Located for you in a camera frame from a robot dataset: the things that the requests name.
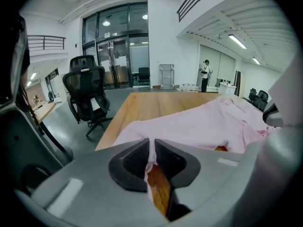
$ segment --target black pants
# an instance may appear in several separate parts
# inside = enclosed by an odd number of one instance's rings
[[[208,78],[202,78],[201,92],[205,93],[207,89]]]

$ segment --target chair armrest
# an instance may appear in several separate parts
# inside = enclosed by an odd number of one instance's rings
[[[77,114],[77,111],[76,111],[74,105],[71,103],[71,100],[72,100],[71,96],[67,98],[68,106],[70,107],[70,110],[71,110],[72,114],[74,115],[75,119],[79,123],[80,122],[80,117]]]

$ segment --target doorway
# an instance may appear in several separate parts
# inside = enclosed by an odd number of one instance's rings
[[[129,53],[126,46],[127,38],[119,38],[97,44],[99,66],[105,69],[105,89],[130,87],[131,69]]]

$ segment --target gray floor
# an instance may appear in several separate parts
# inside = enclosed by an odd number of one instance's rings
[[[149,91],[163,92],[162,90],[149,88],[141,88],[140,90],[137,88],[106,90],[106,96],[110,101],[110,111],[107,113],[107,117],[115,116],[118,109],[131,92]],[[77,124],[67,103],[62,104],[52,111],[43,122],[50,133],[62,146],[68,146],[72,149],[75,158],[94,151],[104,133],[103,129],[100,126],[97,126],[89,135],[91,140],[87,140],[85,137],[86,132],[89,130],[87,122],[80,121],[80,124]],[[104,127],[106,128],[109,123],[110,122],[103,123]],[[48,141],[51,143],[52,147],[57,150],[56,146],[49,139]]]

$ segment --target fluorescent light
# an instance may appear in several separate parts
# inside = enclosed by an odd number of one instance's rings
[[[109,25],[110,25],[110,22],[105,21],[105,22],[103,23],[103,25],[104,25],[104,26],[109,26]]]
[[[234,42],[236,42],[239,46],[241,46],[243,49],[246,49],[245,45],[243,45],[235,36],[233,35],[229,35],[228,37],[230,37]]]
[[[31,79],[31,80],[34,79],[34,77],[35,77],[36,74],[37,74],[37,73],[34,73],[30,79]]]
[[[259,61],[256,58],[252,58],[256,64],[260,65]]]

